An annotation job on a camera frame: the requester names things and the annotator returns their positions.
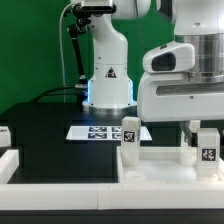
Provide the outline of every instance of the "black cable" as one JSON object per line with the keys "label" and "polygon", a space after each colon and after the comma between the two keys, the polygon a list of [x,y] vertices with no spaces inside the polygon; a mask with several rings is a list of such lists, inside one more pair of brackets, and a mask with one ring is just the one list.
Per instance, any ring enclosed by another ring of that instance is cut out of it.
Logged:
{"label": "black cable", "polygon": [[58,88],[50,89],[48,91],[43,92],[39,96],[35,97],[30,102],[32,102],[32,103],[38,102],[39,99],[47,96],[49,93],[53,93],[53,92],[57,92],[57,91],[61,91],[61,90],[66,90],[66,89],[75,89],[75,86],[65,86],[65,87],[58,87]]}

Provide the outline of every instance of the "white plastic casing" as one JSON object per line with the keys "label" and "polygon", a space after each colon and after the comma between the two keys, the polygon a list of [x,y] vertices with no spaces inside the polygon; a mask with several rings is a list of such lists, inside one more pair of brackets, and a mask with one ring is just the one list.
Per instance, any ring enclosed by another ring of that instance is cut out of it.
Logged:
{"label": "white plastic casing", "polygon": [[[117,11],[113,18],[115,19],[135,19],[136,6],[134,0],[114,0],[114,4],[117,6]],[[149,11],[151,0],[137,0],[138,16],[143,17]]]}
{"label": "white plastic casing", "polygon": [[94,46],[94,74],[89,80],[84,106],[123,109],[136,105],[133,85],[127,74],[128,42],[111,24],[111,15],[91,17],[89,29]]}
{"label": "white plastic casing", "polygon": [[139,161],[141,120],[138,117],[125,117],[122,120],[121,155],[127,166]]}
{"label": "white plastic casing", "polygon": [[176,58],[176,67],[169,72],[186,71],[194,67],[195,65],[195,52],[194,47],[191,44],[170,42],[162,47],[155,48],[149,51],[143,58],[143,67],[146,72],[149,73],[161,73],[161,71],[154,71],[152,68],[152,61],[154,58],[162,56],[166,53],[171,53]]}
{"label": "white plastic casing", "polygon": [[0,147],[11,146],[11,134],[8,127],[0,126]]}
{"label": "white plastic casing", "polygon": [[218,176],[220,136],[216,128],[202,128],[197,131],[198,135],[198,178],[213,179]]}
{"label": "white plastic casing", "polygon": [[159,86],[186,84],[189,81],[185,73],[145,73],[138,88],[138,116],[145,122],[224,119],[224,104],[220,103],[224,93],[157,94]]}
{"label": "white plastic casing", "polygon": [[177,0],[175,35],[224,33],[224,0]]}

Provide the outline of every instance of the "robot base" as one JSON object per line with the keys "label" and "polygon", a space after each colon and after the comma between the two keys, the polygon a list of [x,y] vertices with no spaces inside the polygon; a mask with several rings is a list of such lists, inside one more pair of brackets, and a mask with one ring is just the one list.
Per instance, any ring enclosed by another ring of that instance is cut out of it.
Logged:
{"label": "robot base", "polygon": [[99,115],[116,116],[121,114],[136,113],[137,103],[133,102],[132,105],[128,107],[122,107],[122,108],[100,108],[100,107],[94,107],[89,104],[83,103],[83,111],[88,113],[99,114]]}

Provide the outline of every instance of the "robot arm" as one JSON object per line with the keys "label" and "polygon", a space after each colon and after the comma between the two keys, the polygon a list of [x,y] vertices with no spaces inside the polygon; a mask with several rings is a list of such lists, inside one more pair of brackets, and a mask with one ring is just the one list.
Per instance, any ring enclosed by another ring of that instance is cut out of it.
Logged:
{"label": "robot arm", "polygon": [[137,103],[133,100],[133,84],[127,74],[128,43],[125,36],[113,28],[111,19],[134,19],[137,14],[143,16],[151,1],[71,2],[76,3],[73,12],[78,18],[80,32],[88,26],[93,38],[94,73],[88,82],[88,99],[83,102],[83,110],[110,115],[135,111]]}
{"label": "robot arm", "polygon": [[143,121],[223,119],[224,0],[158,0],[157,4],[160,14],[170,9],[166,17],[175,21],[175,39],[144,57],[139,117]]}

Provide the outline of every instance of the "white robot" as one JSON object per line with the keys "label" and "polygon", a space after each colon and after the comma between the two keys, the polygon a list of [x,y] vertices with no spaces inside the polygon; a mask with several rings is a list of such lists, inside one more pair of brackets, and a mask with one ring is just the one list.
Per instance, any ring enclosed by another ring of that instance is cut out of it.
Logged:
{"label": "white robot", "polygon": [[224,0],[157,0],[175,24],[171,43],[149,51],[138,91],[143,121],[224,118]]}
{"label": "white robot", "polygon": [[113,28],[111,18],[136,18],[136,4],[138,15],[144,16],[151,0],[71,0],[71,3],[79,4],[80,11],[91,15],[88,29],[93,38],[94,74],[88,81],[88,99],[83,102],[83,110],[106,115],[136,111],[133,84],[127,75],[128,42]]}

